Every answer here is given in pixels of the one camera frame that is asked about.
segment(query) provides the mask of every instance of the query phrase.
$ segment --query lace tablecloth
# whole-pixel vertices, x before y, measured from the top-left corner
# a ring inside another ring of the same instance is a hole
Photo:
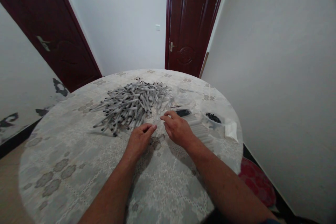
[[[193,111],[216,101],[237,122],[239,143],[217,141],[215,154],[240,172],[243,137],[239,119],[226,98],[196,77],[169,70],[141,69],[103,77],[76,90],[40,121],[21,157],[19,191],[36,223],[77,223],[121,159],[129,135],[111,138],[92,134],[103,116],[90,112],[107,90],[135,82],[193,90]],[[128,223],[197,223],[214,206],[193,162],[168,138],[162,122],[140,159],[129,194]]]

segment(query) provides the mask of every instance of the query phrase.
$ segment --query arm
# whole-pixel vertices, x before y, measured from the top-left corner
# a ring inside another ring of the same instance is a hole
[[[184,119],[174,111],[168,111],[160,118],[165,121],[169,138],[183,147],[195,163],[213,203],[226,218],[234,223],[277,220],[243,181],[204,146]]]
[[[143,124],[133,130],[119,164],[84,213],[79,224],[123,223],[136,163],[146,150],[156,128],[156,125]]]

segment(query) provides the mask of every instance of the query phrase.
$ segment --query floor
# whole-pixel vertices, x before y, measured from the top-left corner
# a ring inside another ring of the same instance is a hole
[[[19,164],[25,143],[0,159],[0,223],[34,223],[22,205],[18,190]]]

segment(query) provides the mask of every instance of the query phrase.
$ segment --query red stool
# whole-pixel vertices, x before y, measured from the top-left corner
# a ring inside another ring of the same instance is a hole
[[[273,185],[264,172],[252,161],[243,157],[239,174],[245,184],[267,207],[275,205],[276,196]]]

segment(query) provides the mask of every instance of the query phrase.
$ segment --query door panel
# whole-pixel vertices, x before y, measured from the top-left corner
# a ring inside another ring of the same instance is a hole
[[[168,69],[198,77],[217,0],[172,0]]]
[[[101,77],[63,0],[1,2],[70,92]]]

